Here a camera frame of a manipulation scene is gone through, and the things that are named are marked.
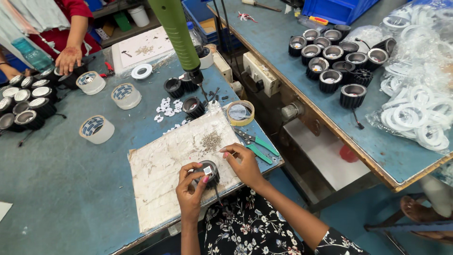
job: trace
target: black floral fabric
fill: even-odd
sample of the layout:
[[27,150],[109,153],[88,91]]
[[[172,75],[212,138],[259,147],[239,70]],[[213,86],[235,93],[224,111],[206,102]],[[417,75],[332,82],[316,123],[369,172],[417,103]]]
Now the black floral fabric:
[[[215,203],[205,215],[204,255],[302,255],[306,249],[283,216],[249,187]],[[334,228],[317,255],[368,255]]]

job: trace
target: blue table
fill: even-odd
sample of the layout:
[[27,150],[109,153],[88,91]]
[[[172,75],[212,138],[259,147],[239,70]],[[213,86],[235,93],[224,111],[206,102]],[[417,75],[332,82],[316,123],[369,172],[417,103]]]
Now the blue table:
[[[379,77],[383,68],[374,72],[375,78],[368,87],[365,101],[356,110],[359,121],[365,126],[365,129],[360,130],[351,111],[340,106],[340,90],[334,94],[322,93],[318,81],[306,78],[306,67],[301,64],[300,57],[289,56],[290,37],[301,35],[308,29],[297,23],[293,12],[285,15],[284,12],[246,5],[237,0],[224,2],[232,33],[283,81],[286,89],[306,104],[306,115],[326,125],[393,191],[404,189],[453,157],[453,154],[444,157],[421,147],[415,141],[388,134],[366,121],[367,113],[378,110],[389,100],[387,95],[379,91]],[[285,9],[284,3],[280,1],[262,0],[260,3]],[[217,1],[217,6],[222,22],[226,23],[220,1]],[[382,0],[354,22],[352,28],[378,25],[396,7],[398,5],[392,1]],[[213,2],[208,3],[208,8],[217,15]],[[258,23],[241,21],[237,17],[238,12],[249,14]]]
[[[90,70],[105,73],[103,54],[93,55]],[[154,121],[161,99],[168,97],[164,80],[182,73],[175,58],[144,80],[107,78],[98,94],[77,90],[57,103],[58,112],[67,119],[49,118],[22,147],[17,145],[27,131],[0,137],[0,201],[13,203],[0,221],[1,254],[111,254],[150,237],[153,233],[139,233],[127,153],[161,137],[186,117],[181,112]],[[206,91],[220,87],[219,97],[229,96],[221,105],[239,99],[214,65],[202,73]],[[143,96],[137,107],[127,111],[110,96],[115,86],[125,82],[134,84]],[[203,97],[199,89],[181,99],[192,95]],[[100,145],[78,134],[82,122],[97,114],[115,126],[113,136]],[[256,121],[245,128],[270,143]],[[280,157],[272,165],[258,162],[263,173],[283,164]]]

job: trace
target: red handle pliers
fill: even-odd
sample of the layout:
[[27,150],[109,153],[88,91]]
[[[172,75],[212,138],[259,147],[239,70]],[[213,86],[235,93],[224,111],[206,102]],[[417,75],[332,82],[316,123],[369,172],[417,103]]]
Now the red handle pliers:
[[107,69],[109,70],[109,73],[100,74],[99,76],[101,76],[103,78],[108,77],[108,76],[114,76],[115,75],[115,71],[113,70],[112,66],[108,62],[104,62],[104,64],[106,64]]

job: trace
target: blue workbench surface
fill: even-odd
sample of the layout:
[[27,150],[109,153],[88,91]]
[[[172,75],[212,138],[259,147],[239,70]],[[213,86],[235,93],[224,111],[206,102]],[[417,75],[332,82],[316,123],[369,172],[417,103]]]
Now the blue workbench surface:
[[[302,35],[307,29],[297,23],[293,12],[285,15],[284,12],[246,5],[237,0],[225,0],[224,2],[230,26],[326,113],[397,182],[404,182],[443,157],[436,152],[421,147],[415,141],[394,136],[372,127],[366,121],[365,115],[367,113],[380,109],[381,105],[390,99],[389,96],[379,91],[381,88],[379,79],[383,73],[383,68],[379,68],[374,72],[375,77],[368,87],[365,101],[356,110],[359,121],[365,126],[365,129],[360,130],[356,125],[351,110],[343,109],[339,104],[340,89],[334,94],[322,93],[319,90],[318,81],[306,78],[306,67],[301,64],[300,57],[289,56],[288,43],[290,37]],[[285,9],[284,4],[280,1],[262,0],[260,3],[282,10]],[[212,2],[209,2],[208,5],[215,10]],[[225,18],[220,1],[217,1],[217,6],[220,9],[220,16]],[[392,9],[388,9],[383,15],[386,15]],[[247,13],[258,23],[254,23],[251,20],[241,21],[237,17],[238,11]],[[376,15],[376,12],[374,8],[371,8],[359,21],[353,23],[352,27],[378,25],[383,16],[377,19],[374,15]]]
[[[94,55],[90,70],[105,72],[102,53]],[[161,137],[186,117],[181,112],[160,123],[154,120],[162,98],[168,97],[164,80],[182,73],[175,59],[147,79],[126,78],[123,82],[133,83],[142,94],[140,104],[127,111],[110,96],[120,82],[108,78],[98,94],[77,90],[57,103],[67,119],[46,120],[21,148],[17,144],[28,131],[0,137],[0,201],[13,203],[0,221],[0,253],[110,254],[142,237],[127,153]],[[229,96],[220,100],[221,105],[239,99],[214,65],[202,73],[207,92],[220,87],[219,97]],[[181,99],[192,95],[203,97],[198,89]],[[113,136],[99,145],[78,134],[82,122],[97,114],[115,126]],[[245,128],[270,143],[255,120]],[[273,165],[258,162],[262,172],[282,163],[280,157]]]

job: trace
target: electrical outlet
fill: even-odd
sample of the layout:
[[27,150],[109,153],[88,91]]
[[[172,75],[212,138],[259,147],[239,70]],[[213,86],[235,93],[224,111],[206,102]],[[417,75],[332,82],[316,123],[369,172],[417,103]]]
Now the electrical outlet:
[[280,91],[281,81],[269,72],[269,69],[256,59],[252,52],[244,53],[243,64],[245,70],[247,70],[247,67],[250,69],[249,75],[255,83],[263,80],[264,93],[268,97]]

